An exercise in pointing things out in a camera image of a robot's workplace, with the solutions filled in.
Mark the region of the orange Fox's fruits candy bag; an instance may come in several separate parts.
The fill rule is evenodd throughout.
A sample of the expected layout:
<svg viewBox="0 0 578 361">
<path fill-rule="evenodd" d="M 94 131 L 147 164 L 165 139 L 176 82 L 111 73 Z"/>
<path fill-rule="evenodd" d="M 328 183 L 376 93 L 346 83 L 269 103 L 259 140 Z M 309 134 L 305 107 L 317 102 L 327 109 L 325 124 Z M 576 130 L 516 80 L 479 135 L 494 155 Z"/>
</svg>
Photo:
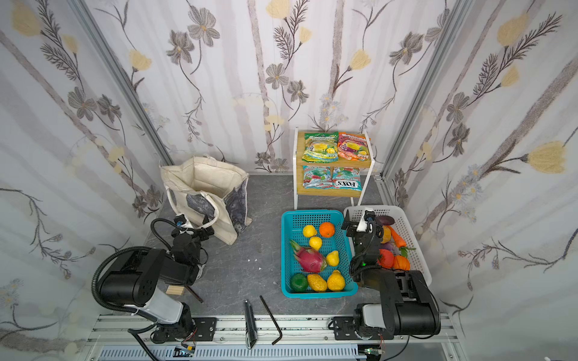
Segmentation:
<svg viewBox="0 0 578 361">
<path fill-rule="evenodd" d="M 370 158 L 367 140 L 363 135 L 340 132 L 337 147 L 341 159 L 366 161 Z"/>
</svg>

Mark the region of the pink dragon fruit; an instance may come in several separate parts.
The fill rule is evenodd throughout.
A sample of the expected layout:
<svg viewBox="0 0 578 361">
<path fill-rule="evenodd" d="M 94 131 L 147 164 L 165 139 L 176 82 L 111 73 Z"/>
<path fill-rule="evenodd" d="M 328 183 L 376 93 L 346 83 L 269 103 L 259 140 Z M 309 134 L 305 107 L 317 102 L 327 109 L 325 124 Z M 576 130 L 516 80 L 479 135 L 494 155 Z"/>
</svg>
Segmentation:
<svg viewBox="0 0 578 361">
<path fill-rule="evenodd" d="M 302 247 L 293 240 L 290 240 L 290 245 L 295 260 L 298 261 L 305 272 L 320 273 L 328 267 L 325 257 L 318 251 L 310 247 Z"/>
</svg>

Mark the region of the green candy bag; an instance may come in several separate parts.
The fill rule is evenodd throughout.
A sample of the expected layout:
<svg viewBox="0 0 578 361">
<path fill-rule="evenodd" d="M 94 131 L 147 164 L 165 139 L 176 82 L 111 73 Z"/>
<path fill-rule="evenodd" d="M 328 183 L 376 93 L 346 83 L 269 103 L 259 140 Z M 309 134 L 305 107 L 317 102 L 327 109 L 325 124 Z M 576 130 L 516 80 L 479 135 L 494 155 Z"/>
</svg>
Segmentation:
<svg viewBox="0 0 578 361">
<path fill-rule="evenodd" d="M 339 160 L 339 133 L 306 133 L 302 160 L 311 163 L 331 163 Z"/>
</svg>

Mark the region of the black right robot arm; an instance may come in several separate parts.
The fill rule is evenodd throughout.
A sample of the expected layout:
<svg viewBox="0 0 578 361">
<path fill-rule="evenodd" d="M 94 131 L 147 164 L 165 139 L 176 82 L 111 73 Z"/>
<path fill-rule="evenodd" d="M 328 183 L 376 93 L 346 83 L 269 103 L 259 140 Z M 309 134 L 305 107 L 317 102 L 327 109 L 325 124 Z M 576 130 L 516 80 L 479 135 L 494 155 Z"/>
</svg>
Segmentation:
<svg viewBox="0 0 578 361">
<path fill-rule="evenodd" d="M 358 287 L 375 290 L 379 302 L 361 303 L 351 317 L 334 317 L 337 341 L 431 338 L 441 330 L 430 276 L 419 260 L 406 217 L 397 207 L 348 207 L 342 225 L 354 254 L 347 274 Z"/>
</svg>

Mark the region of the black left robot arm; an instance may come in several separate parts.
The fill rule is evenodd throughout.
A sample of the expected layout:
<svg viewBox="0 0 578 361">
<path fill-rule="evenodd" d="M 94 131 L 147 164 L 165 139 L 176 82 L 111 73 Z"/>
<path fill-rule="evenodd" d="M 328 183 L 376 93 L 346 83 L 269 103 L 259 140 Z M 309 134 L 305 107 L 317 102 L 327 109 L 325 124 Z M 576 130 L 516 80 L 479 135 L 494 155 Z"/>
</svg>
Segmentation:
<svg viewBox="0 0 578 361">
<path fill-rule="evenodd" d="M 158 283 L 193 290 L 209 260 L 202 243 L 215 234 L 213 223 L 204 217 L 201 226 L 195 227 L 183 215 L 171 221 L 152 220 L 151 233 L 162 248 L 129 247 L 106 258 L 91 281 L 93 298 L 108 310 L 149 320 L 146 330 L 155 344 L 193 340 L 199 327 L 190 307 L 172 299 Z"/>
</svg>

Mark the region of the small yellow lemon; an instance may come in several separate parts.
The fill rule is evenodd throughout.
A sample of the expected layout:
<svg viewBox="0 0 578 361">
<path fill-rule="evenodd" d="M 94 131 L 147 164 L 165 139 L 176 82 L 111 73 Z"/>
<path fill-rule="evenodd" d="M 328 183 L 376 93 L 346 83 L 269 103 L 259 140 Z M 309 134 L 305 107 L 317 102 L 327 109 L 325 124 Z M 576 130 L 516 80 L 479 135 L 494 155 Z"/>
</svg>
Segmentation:
<svg viewBox="0 0 578 361">
<path fill-rule="evenodd" d="M 303 228 L 303 236 L 307 239 L 317 236 L 317 229 L 313 225 L 307 225 Z"/>
</svg>

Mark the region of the beige canvas tote bag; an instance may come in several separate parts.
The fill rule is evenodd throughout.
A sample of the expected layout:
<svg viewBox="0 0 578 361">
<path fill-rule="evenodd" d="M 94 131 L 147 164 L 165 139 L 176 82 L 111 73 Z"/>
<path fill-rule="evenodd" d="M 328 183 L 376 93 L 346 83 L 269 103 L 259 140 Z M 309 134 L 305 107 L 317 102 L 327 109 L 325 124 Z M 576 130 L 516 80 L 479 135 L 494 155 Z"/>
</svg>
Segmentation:
<svg viewBox="0 0 578 361">
<path fill-rule="evenodd" d="M 215 237 L 233 245 L 252 222 L 248 216 L 249 174 L 211 157 L 194 156 L 180 165 L 160 167 L 168 202 L 187 226 L 211 227 Z"/>
</svg>

